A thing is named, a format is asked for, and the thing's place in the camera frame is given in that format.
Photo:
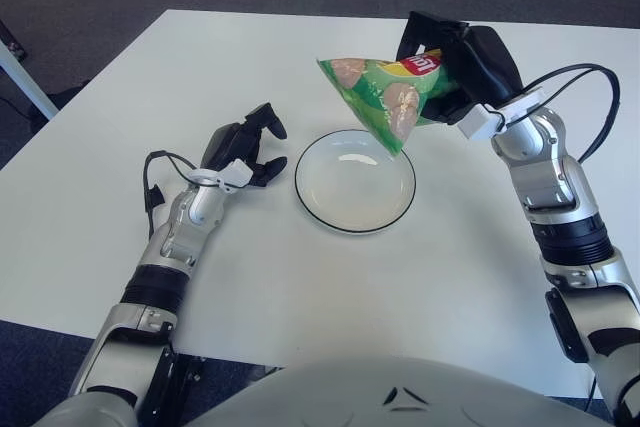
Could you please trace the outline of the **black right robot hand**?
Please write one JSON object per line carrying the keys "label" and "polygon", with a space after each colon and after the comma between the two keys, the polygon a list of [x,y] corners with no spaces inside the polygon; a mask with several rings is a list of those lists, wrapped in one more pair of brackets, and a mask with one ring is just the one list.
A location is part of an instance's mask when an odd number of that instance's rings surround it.
{"label": "black right robot hand", "polygon": [[484,25],[445,19],[421,11],[409,13],[396,58],[441,52],[441,68],[455,86],[434,94],[421,112],[423,121],[453,125],[476,104],[501,108],[523,91],[518,68],[497,32]]}

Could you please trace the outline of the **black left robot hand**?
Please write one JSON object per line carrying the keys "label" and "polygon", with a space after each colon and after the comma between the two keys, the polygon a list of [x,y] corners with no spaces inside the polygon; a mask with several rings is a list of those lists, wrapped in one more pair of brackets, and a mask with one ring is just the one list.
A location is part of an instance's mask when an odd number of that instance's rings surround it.
{"label": "black left robot hand", "polygon": [[287,138],[281,120],[269,102],[259,105],[245,116],[242,123],[234,122],[219,127],[212,135],[202,156],[200,167],[221,172],[239,159],[252,171],[250,186],[266,187],[287,165],[285,156],[264,164],[258,162],[262,131],[267,129],[280,140]]}

